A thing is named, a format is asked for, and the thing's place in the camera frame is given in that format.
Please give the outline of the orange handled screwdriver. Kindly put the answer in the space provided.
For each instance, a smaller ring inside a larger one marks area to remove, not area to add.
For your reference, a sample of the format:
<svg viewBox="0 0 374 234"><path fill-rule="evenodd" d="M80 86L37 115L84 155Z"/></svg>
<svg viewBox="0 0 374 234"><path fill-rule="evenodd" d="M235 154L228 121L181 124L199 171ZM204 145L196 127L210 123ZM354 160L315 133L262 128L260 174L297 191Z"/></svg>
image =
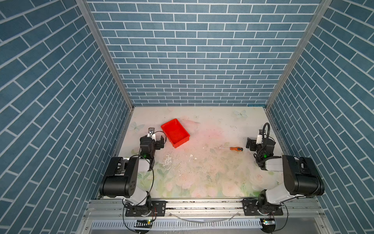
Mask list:
<svg viewBox="0 0 374 234"><path fill-rule="evenodd" d="M220 149L229 149L231 151L237 151L237 152L242 152L243 151L242 147L220 147Z"/></svg>

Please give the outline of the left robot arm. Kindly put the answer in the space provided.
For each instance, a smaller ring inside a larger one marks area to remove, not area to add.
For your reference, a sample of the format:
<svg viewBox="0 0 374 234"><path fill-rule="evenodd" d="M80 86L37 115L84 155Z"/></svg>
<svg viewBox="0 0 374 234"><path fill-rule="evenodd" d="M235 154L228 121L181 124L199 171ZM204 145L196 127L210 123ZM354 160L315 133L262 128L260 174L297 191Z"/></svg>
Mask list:
<svg viewBox="0 0 374 234"><path fill-rule="evenodd" d="M151 189L144 191L137 186L139 172L154 172L155 152L163 149L166 135L156 139L154 128L140 138L140 151L129 157L112 157L99 185L103 197L122 198L124 208L135 216L147 216L155 209L152 205Z"/></svg>

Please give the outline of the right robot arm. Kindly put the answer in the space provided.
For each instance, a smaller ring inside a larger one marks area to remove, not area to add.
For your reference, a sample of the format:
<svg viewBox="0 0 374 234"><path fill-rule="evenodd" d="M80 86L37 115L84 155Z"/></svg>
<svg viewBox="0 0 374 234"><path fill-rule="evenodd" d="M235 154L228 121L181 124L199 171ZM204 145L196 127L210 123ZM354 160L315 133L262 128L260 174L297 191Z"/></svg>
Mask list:
<svg viewBox="0 0 374 234"><path fill-rule="evenodd" d="M275 144L275 141L268 138L248 138L246 143L246 148L254 152L255 162L261 170L283 174L279 185L260 192L254 207L262 215L281 215L280 207L283 203L298 198L321 196L325 191L321 176L311 158L275 156Z"/></svg>

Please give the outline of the red plastic bin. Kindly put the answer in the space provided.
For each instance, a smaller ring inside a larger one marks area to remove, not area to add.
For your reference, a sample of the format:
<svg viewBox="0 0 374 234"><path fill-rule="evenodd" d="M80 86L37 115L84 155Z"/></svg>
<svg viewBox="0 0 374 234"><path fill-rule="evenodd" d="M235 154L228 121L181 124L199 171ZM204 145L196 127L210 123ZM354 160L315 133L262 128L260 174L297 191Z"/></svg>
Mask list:
<svg viewBox="0 0 374 234"><path fill-rule="evenodd" d="M161 125L161 129L166 134L166 137L174 148L178 148L190 140L190 134L178 119L173 119Z"/></svg>

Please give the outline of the aluminium mounting rail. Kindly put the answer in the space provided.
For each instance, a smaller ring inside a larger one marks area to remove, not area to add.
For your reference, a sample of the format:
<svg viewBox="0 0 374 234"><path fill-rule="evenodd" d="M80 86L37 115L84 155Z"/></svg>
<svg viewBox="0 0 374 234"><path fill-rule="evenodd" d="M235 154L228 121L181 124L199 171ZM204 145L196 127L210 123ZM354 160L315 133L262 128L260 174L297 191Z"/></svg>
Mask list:
<svg viewBox="0 0 374 234"><path fill-rule="evenodd" d="M330 234L327 217L316 199L295 199L287 202L282 214L262 215L252 199L157 199L154 212L147 217L129 217L120 199L92 200L78 228L79 234ZM92 230L97 220L136 219L153 223L158 219L225 220L258 218L262 229L203 229L184 231Z"/></svg>

